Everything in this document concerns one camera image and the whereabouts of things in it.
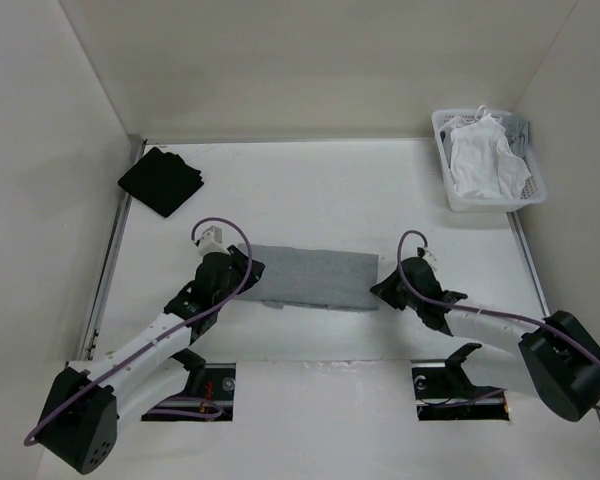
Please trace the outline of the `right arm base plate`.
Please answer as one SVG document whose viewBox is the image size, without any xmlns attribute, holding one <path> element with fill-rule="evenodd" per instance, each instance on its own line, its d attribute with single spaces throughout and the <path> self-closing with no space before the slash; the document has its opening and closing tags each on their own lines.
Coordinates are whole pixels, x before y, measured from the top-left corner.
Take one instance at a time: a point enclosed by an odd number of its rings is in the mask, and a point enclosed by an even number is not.
<svg viewBox="0 0 600 480">
<path fill-rule="evenodd" d="M 415 364 L 411 372 L 420 421 L 510 420 L 503 390 L 474 386 L 443 363 Z"/>
</svg>

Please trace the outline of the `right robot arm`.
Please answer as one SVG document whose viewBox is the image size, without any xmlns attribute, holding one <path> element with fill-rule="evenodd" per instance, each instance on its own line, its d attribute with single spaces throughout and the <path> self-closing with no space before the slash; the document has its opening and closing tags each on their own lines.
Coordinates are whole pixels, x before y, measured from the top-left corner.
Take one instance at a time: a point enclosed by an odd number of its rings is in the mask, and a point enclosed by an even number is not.
<svg viewBox="0 0 600 480">
<path fill-rule="evenodd" d="M 516 391 L 571 422 L 600 402 L 600 346 L 568 312 L 544 320 L 507 316 L 442 288 L 420 257 L 403 260 L 370 291 L 396 310 L 414 311 L 429 329 L 465 340 L 445 361 L 444 384 L 455 395 Z"/>
</svg>

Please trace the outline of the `grey tank top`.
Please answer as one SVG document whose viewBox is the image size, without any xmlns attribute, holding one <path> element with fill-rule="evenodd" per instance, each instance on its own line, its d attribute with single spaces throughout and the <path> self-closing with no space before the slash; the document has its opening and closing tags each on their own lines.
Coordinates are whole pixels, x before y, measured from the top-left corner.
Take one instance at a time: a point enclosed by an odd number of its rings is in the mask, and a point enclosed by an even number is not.
<svg viewBox="0 0 600 480">
<path fill-rule="evenodd" d="M 379 309 L 370 292 L 378 281 L 376 254 L 254 245 L 265 265 L 260 280 L 238 298 L 271 308 L 286 306 L 369 312 Z"/>
</svg>

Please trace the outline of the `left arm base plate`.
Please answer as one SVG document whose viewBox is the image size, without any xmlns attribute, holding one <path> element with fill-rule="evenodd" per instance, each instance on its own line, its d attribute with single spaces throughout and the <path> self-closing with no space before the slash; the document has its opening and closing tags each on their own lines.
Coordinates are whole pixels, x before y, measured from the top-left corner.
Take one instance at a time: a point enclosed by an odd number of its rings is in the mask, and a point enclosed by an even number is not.
<svg viewBox="0 0 600 480">
<path fill-rule="evenodd" d="M 143 422 L 231 422 L 236 392 L 236 365 L 210 364 L 202 373 L 191 376 L 184 389 L 167 397 Z"/>
</svg>

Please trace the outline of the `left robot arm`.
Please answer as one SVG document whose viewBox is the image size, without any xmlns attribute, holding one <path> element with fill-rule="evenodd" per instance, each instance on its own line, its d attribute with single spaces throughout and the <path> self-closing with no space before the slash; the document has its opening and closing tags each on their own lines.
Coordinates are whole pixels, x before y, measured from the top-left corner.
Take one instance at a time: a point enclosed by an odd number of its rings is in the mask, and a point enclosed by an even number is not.
<svg viewBox="0 0 600 480">
<path fill-rule="evenodd" d="M 206 362 L 191 345 L 264 270 L 235 246 L 204 254 L 193 280 L 137 337 L 98 363 L 84 369 L 70 364 L 56 376 L 25 445 L 40 444 L 87 475 L 102 465 L 127 425 L 145 415 L 178 415 L 163 401 L 194 398 L 204 387 Z"/>
</svg>

